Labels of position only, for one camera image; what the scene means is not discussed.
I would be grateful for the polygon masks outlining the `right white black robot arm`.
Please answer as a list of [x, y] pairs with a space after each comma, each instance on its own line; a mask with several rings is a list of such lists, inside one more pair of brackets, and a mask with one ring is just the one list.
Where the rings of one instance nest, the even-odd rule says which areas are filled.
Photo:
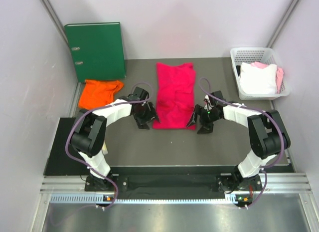
[[225, 101], [221, 91], [205, 96], [205, 105], [195, 105], [188, 127], [200, 123], [198, 134], [213, 132], [214, 122], [224, 119], [248, 129], [251, 150], [231, 174], [220, 182], [226, 193], [246, 189], [269, 161], [290, 147], [291, 141], [278, 111], [251, 110], [243, 104]]

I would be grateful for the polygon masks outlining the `green ring binder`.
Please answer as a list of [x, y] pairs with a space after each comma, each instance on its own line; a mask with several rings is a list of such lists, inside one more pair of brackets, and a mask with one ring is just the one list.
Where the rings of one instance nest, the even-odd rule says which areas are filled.
[[126, 77], [119, 22], [74, 23], [64, 29], [79, 82]]

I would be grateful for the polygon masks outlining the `orange t shirt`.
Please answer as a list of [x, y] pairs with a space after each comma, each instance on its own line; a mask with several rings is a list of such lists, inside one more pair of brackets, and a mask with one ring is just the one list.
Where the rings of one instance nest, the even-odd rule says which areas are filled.
[[85, 80], [85, 86], [79, 98], [80, 109], [91, 110], [114, 102], [115, 94], [124, 84], [119, 81]]

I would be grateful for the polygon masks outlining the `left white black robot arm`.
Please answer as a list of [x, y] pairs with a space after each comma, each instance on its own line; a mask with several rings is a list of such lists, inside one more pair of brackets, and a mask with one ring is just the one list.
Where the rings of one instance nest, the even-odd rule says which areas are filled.
[[109, 105], [91, 110], [79, 111], [76, 121], [66, 141], [66, 154], [84, 164], [89, 170], [85, 191], [102, 192], [117, 186], [111, 175], [111, 168], [105, 160], [106, 128], [118, 120], [133, 116], [139, 129], [149, 129], [148, 124], [159, 121], [154, 105], [149, 101], [150, 94], [135, 87], [128, 96], [120, 97]]

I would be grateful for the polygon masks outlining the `magenta t shirt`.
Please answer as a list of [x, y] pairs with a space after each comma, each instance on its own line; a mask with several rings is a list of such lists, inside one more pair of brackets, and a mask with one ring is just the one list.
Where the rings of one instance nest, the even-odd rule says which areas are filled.
[[195, 107], [196, 71], [193, 64], [169, 66], [157, 63], [156, 68], [158, 77], [156, 113], [159, 120], [153, 123], [153, 129], [195, 130], [195, 125], [187, 127]]

